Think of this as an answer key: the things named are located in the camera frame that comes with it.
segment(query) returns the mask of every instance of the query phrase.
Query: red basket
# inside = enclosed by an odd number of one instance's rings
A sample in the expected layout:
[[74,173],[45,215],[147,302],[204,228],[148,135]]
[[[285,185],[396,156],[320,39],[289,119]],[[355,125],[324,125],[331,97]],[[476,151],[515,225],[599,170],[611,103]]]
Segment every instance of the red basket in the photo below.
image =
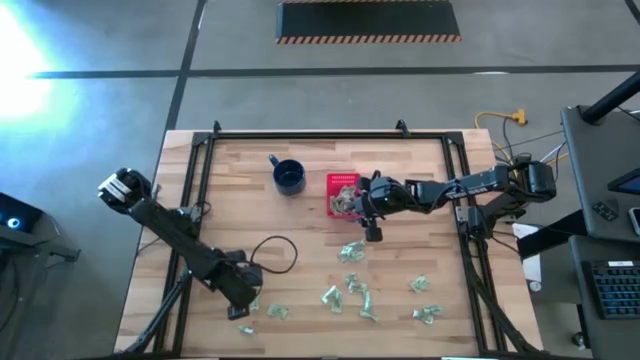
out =
[[333,173],[327,174],[327,216],[332,219],[357,219],[359,215],[334,215],[331,212],[330,198],[340,194],[343,186],[356,185],[360,174],[357,173]]

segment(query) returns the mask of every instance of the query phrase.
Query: concrete floor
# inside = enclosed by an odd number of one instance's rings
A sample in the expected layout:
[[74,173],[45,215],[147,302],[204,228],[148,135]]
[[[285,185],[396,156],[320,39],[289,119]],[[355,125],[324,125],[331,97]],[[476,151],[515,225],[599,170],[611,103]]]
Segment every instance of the concrete floor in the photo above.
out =
[[[454,0],[461,44],[316,47],[274,44],[276,3],[209,1],[192,68],[615,65],[640,56],[640,28],[622,0]],[[121,166],[153,177],[176,79],[16,75],[179,69],[195,8],[196,0],[0,0],[0,45],[11,49],[0,57],[0,191],[52,214],[65,242],[82,249],[77,263],[43,282],[18,358],[113,348],[140,227],[99,201],[96,187]],[[219,120],[228,129],[389,128],[402,118],[412,128],[467,128],[476,112],[523,107],[530,123],[509,124],[515,143],[560,130],[562,107],[592,103],[629,75],[190,79],[176,127]],[[503,142],[501,120],[483,123]],[[540,158],[562,141],[560,134],[517,152]],[[558,197],[529,207],[525,221],[550,223],[579,207],[569,160],[559,169]],[[534,300],[546,349],[585,355],[568,342],[578,330],[573,307]]]

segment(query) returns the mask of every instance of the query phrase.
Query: keyboard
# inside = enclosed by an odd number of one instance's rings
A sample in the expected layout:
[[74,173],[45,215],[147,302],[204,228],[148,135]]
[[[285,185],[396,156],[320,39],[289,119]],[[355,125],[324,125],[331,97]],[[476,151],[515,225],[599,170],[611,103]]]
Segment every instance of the keyboard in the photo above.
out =
[[585,261],[582,271],[601,319],[640,319],[640,261]]

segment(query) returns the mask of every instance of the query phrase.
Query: yellow and black striped mat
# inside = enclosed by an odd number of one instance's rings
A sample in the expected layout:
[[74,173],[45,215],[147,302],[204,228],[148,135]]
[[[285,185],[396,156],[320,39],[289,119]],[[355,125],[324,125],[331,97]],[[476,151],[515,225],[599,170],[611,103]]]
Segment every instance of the yellow and black striped mat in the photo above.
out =
[[448,0],[289,0],[276,43],[451,43],[460,30]]

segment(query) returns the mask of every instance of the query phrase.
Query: wooden tabletop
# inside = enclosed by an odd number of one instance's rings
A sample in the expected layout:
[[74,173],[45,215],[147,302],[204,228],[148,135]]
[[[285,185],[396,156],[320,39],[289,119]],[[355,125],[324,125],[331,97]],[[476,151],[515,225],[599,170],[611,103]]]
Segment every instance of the wooden tabletop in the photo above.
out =
[[[493,166],[488,132],[462,131],[471,172]],[[176,207],[180,202],[192,134],[167,133],[157,173],[157,182],[162,185],[158,200],[165,207]],[[302,194],[286,198],[277,193],[268,154],[293,158],[305,166],[307,186]],[[455,152],[454,159],[457,174],[461,174]],[[366,244],[364,261],[338,262],[342,246],[361,240],[363,231],[358,224],[327,217],[327,173],[369,176],[376,169],[399,181],[446,180],[442,148],[436,140],[216,141],[207,192],[213,211],[203,220],[201,241],[225,251],[243,249],[250,254],[266,237],[284,235],[295,242],[300,254],[290,273],[264,274],[260,310],[237,321],[227,320],[228,302],[220,293],[211,293],[194,282],[183,356],[477,355],[451,206],[428,216],[410,212],[389,216],[379,222],[384,240]],[[193,189],[195,199],[197,182]],[[478,198],[480,203],[489,199]],[[145,229],[140,246],[155,238]],[[501,239],[510,244],[514,241]],[[169,254],[168,246],[158,241],[138,256],[116,350],[130,345],[157,311]],[[541,348],[518,256],[495,242],[489,242],[489,256],[500,305],[525,338]],[[255,260],[279,269],[286,268],[292,257],[289,245],[273,241],[260,249]],[[363,298],[349,294],[343,282],[352,272],[368,284],[379,322],[359,316]],[[420,274],[427,276],[431,286],[416,294],[409,283]],[[342,314],[332,313],[320,300],[332,285],[344,294]],[[269,304],[286,306],[286,319],[268,317]],[[426,304],[444,309],[444,315],[433,325],[411,317],[414,309]],[[487,337],[491,338],[486,311],[483,318]],[[255,333],[242,333],[238,325],[251,326]],[[172,336],[169,333],[169,344]]]

